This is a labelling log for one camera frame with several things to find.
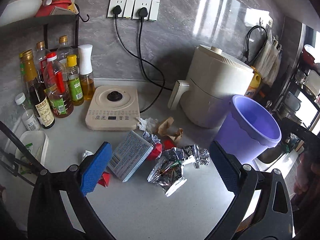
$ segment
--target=screw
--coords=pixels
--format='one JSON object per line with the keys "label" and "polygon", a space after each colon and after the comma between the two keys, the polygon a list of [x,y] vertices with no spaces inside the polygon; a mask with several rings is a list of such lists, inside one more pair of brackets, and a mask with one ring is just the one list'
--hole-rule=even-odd
{"label": "screw", "polygon": [[46,175],[47,174],[47,170],[46,169],[43,169],[40,171],[40,175]]}
{"label": "screw", "polygon": [[279,169],[274,169],[273,172],[274,172],[275,174],[278,174],[278,175],[281,174],[281,171],[280,171]]}
{"label": "screw", "polygon": [[77,169],[78,169],[78,166],[75,164],[69,167],[69,171],[76,171]]}
{"label": "screw", "polygon": [[243,165],[243,168],[244,168],[246,171],[251,171],[251,166],[250,166],[249,164]]}

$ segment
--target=black hook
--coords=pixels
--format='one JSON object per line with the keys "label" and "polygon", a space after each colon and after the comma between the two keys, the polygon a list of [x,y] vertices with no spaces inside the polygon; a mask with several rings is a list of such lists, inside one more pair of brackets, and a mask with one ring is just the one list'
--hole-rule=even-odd
{"label": "black hook", "polygon": [[89,21],[90,20],[90,16],[87,14],[87,17],[88,17],[88,19],[87,20],[84,20],[82,17],[81,17],[81,15],[80,15],[80,9],[79,9],[79,6],[75,3],[75,6],[77,7],[77,10],[78,10],[78,15],[79,15],[79,17],[80,17],[80,19],[84,22],[84,23],[86,23],[87,21]]}

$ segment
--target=purple bucket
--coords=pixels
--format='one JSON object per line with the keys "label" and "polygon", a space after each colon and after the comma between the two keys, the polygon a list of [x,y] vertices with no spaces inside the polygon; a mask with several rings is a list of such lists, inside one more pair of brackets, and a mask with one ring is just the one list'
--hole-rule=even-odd
{"label": "purple bucket", "polygon": [[271,114],[252,99],[235,95],[215,141],[241,164],[258,157],[281,140],[281,131]]}

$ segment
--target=kitchen countertop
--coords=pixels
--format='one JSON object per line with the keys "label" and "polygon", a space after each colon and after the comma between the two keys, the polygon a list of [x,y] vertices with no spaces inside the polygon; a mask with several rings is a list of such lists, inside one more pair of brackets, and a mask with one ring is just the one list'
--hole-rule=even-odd
{"label": "kitchen countertop", "polygon": [[[146,82],[126,82],[119,80],[95,80],[96,86],[103,84],[135,85],[138,87],[140,109],[148,106],[158,88]],[[162,121],[174,118],[172,131],[183,128],[180,145],[198,144],[208,148],[216,129],[204,129],[191,123],[180,106],[171,111],[167,107],[170,91],[164,90],[158,101],[142,118],[152,117]],[[104,141],[113,149],[125,138],[128,131],[94,131],[85,125],[85,115],[89,102],[76,106],[73,113],[64,119],[56,118],[55,125],[44,130],[49,137],[49,147],[45,167],[50,172],[66,170],[72,164],[81,162],[85,150],[95,152]],[[24,132],[23,124],[17,128],[19,137]],[[195,169],[186,165],[184,176],[187,182],[170,197],[166,197],[159,186],[147,182],[147,176],[156,162],[144,161],[127,182],[121,182],[114,175],[109,187],[97,185],[87,195],[89,202],[102,222],[118,239],[204,239],[218,223],[230,205],[234,194],[228,192],[212,162],[208,166]],[[18,223],[26,228],[28,206],[33,187],[20,178],[11,176],[7,187],[6,206]],[[69,218],[73,226],[82,230],[68,200],[66,192],[61,192]]]}

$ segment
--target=marble wall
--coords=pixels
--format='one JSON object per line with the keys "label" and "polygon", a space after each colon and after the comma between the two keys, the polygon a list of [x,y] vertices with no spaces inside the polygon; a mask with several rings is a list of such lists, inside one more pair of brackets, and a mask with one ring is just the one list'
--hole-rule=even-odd
{"label": "marble wall", "polygon": [[[93,45],[92,65],[95,78],[143,79],[138,60],[121,47],[116,36],[114,19],[107,19],[110,0],[76,0],[81,14],[90,21],[80,22],[79,44]],[[142,55],[158,66],[172,86],[184,79],[193,52],[199,44],[216,46],[242,59],[245,36],[266,11],[273,18],[272,33],[281,36],[284,15],[273,0],[160,0],[157,22],[144,22],[141,39]],[[119,32],[133,53],[137,52],[139,21],[119,19]],[[58,37],[68,34],[73,43],[72,24],[49,27],[49,48],[57,47]],[[250,50],[257,50],[264,34],[256,30],[251,36]],[[42,28],[28,29],[3,37],[0,41],[0,120],[10,127],[18,113],[14,97],[21,91],[18,53],[34,48],[42,40]],[[157,71],[145,66],[154,80]]]}

